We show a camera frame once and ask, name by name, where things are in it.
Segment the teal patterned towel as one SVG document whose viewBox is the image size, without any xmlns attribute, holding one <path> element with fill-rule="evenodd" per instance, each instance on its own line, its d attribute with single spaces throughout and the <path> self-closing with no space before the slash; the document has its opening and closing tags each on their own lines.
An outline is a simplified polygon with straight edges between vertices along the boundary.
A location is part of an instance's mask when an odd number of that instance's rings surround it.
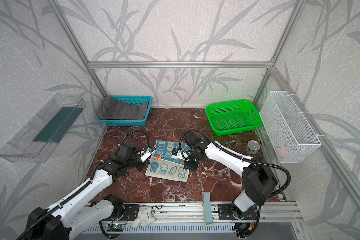
<svg viewBox="0 0 360 240">
<path fill-rule="evenodd" d="M 189 170 L 184 168 L 185 160 L 173 159 L 172 149 L 179 148 L 179 143 L 157 140 L 156 151 L 150 159 L 145 175 L 147 177 L 187 182 Z"/>
</svg>

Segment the grey towel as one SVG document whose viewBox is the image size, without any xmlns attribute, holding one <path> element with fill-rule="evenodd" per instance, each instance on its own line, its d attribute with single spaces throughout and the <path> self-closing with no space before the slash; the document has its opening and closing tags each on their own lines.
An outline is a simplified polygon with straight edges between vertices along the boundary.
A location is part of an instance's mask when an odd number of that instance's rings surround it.
<svg viewBox="0 0 360 240">
<path fill-rule="evenodd" d="M 148 106 L 148 102 L 136 106 L 106 96 L 98 113 L 98 118 L 100 120 L 143 120 Z"/>
</svg>

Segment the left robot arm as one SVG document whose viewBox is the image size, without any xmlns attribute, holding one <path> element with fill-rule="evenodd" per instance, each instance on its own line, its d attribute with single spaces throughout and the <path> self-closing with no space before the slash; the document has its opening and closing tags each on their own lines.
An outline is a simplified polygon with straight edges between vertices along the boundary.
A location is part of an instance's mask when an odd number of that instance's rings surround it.
<svg viewBox="0 0 360 240">
<path fill-rule="evenodd" d="M 143 170 L 149 164 L 155 147 L 147 140 L 146 147 L 121 141 L 114 154 L 95 166 L 90 177 L 75 190 L 46 209 L 40 207 L 28 217 L 19 240 L 70 240 L 95 222 L 111 217 L 123 206 L 122 200 L 110 195 L 100 203 L 82 208 L 98 193 L 111 186 L 128 170 Z"/>
</svg>

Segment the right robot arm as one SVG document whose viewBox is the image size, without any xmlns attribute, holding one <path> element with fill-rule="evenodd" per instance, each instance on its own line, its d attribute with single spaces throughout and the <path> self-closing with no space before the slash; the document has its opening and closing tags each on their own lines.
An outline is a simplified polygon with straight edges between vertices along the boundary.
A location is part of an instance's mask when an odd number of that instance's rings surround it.
<svg viewBox="0 0 360 240">
<path fill-rule="evenodd" d="M 283 192 L 292 180 L 286 168 L 270 164 L 261 156 L 239 154 L 197 130 L 183 134 L 177 154 L 185 161 L 186 170 L 195 172 L 200 161 L 210 159 L 242 177 L 244 190 L 231 203 L 232 214 L 238 220 L 246 217 L 250 209 L 259 213 L 261 206 Z"/>
</svg>

